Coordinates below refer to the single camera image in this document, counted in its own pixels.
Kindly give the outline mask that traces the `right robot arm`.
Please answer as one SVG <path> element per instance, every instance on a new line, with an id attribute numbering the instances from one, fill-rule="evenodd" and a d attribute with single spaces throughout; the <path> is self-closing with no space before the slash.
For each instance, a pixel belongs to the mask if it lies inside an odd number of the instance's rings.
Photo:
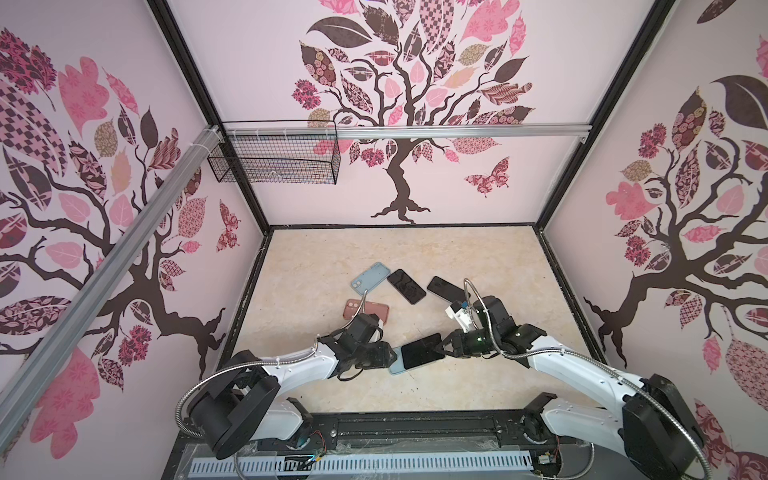
<path id="1" fill-rule="evenodd" d="M 705 436 L 671 380 L 631 374 L 581 354 L 539 327 L 517 323 L 493 296 L 452 299 L 446 313 L 459 327 L 437 352 L 461 359 L 498 356 L 594 401 L 584 406 L 539 394 L 521 418 L 529 442 L 578 439 L 623 455 L 648 479 L 683 479 L 693 463 L 700 464 L 704 478 L 712 478 Z"/>

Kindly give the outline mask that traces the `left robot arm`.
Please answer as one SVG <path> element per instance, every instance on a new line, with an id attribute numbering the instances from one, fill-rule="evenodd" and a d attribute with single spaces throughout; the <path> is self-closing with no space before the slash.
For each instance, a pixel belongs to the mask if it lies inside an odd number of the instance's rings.
<path id="1" fill-rule="evenodd" d="M 175 422 L 186 435 L 204 440 L 218 459 L 252 441 L 275 440 L 298 450 L 309 442 L 314 418 L 291 391 L 315 381 L 346 381 L 350 370 L 387 369 L 397 360 L 379 318 L 360 313 L 298 352 L 239 352 L 180 398 Z"/>

